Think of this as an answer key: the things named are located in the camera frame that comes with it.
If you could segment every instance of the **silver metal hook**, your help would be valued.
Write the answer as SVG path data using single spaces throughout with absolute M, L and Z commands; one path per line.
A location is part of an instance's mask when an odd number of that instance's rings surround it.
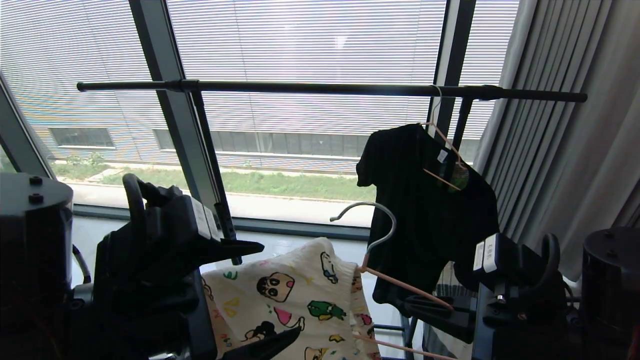
M 329 218 L 329 221 L 333 222 L 333 221 L 336 221 L 336 220 L 340 220 L 340 218 L 342 218 L 342 216 L 344 214 L 346 214 L 347 211 L 351 210 L 352 208 L 355 208 L 356 206 L 360 206 L 360 205 L 375 206 L 376 208 L 384 211 L 391 218 L 391 230 L 389 231 L 388 234 L 386 234 L 382 238 L 372 242 L 367 247 L 367 254 L 368 254 L 369 251 L 371 251 L 371 249 L 373 249 L 375 246 L 378 246 L 379 244 L 389 240 L 389 238 L 391 238 L 391 236 L 393 236 L 394 232 L 396 231 L 396 222 L 397 222 L 397 220 L 396 220 L 396 217 L 394 216 L 394 214 L 391 212 L 391 210 L 387 209 L 386 206 L 384 206 L 382 204 L 378 204 L 377 202 L 360 201 L 360 202 L 354 202 L 353 204 L 347 206 L 346 208 L 344 208 L 342 210 L 342 212 L 338 216 Z

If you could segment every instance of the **white label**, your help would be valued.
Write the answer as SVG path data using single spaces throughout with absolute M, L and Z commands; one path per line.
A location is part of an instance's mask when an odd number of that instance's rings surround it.
M 484 256 L 484 241 L 476 245 L 476 258 L 474 259 L 474 271 L 482 267 L 482 258 Z
M 496 234 L 493 234 L 484 241 L 483 268 L 487 274 L 498 269 L 495 264 L 495 238 Z
M 211 233 L 209 232 L 209 224 L 207 224 L 207 215 L 204 213 L 202 204 L 194 198 L 191 198 L 191 205 L 193 206 L 193 214 L 196 217 L 196 225 L 198 226 L 198 234 L 204 238 L 211 239 Z
M 218 228 L 216 227 L 216 221 L 215 219 L 213 219 L 213 213 L 211 212 L 211 209 L 209 209 L 204 205 L 203 207 L 204 207 L 204 213 L 205 215 L 207 215 L 207 223 L 209 224 L 209 231 L 211 232 L 211 236 L 215 240 L 220 240 L 220 234 L 218 233 Z
M 447 158 L 447 152 L 444 150 L 440 150 L 440 155 L 438 155 L 438 161 L 443 162 L 444 159 Z

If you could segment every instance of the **black t-shirt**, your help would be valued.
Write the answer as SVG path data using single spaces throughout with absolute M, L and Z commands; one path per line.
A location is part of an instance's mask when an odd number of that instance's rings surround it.
M 476 244 L 499 231 L 495 194 L 467 164 L 468 181 L 460 191 L 423 171 L 445 147 L 420 124 L 373 133 L 357 165 L 358 186 L 376 185 L 376 202 L 396 216 L 396 231 L 369 254 L 368 266 L 426 292 L 432 292 L 442 269 L 455 261 L 458 281 L 477 291 L 472 277 Z M 449 156 L 446 161 L 453 161 Z M 389 232 L 391 219 L 375 209 L 369 243 Z M 392 304 L 402 314 L 414 293 L 378 279 L 373 299 Z

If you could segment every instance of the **cartoon print pants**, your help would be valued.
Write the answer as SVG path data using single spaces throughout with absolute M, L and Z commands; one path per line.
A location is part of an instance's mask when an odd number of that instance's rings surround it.
M 275 359 L 380 358 L 356 264 L 338 258 L 326 238 L 284 255 L 202 275 L 218 357 L 299 327 Z

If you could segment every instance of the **black cylinder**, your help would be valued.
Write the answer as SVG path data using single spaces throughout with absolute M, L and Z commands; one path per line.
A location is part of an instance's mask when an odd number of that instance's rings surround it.
M 0 174 L 0 348 L 8 359 L 63 356 L 72 198 L 58 181 Z
M 615 227 L 584 240 L 582 302 L 585 354 L 626 359 L 640 319 L 640 229 Z

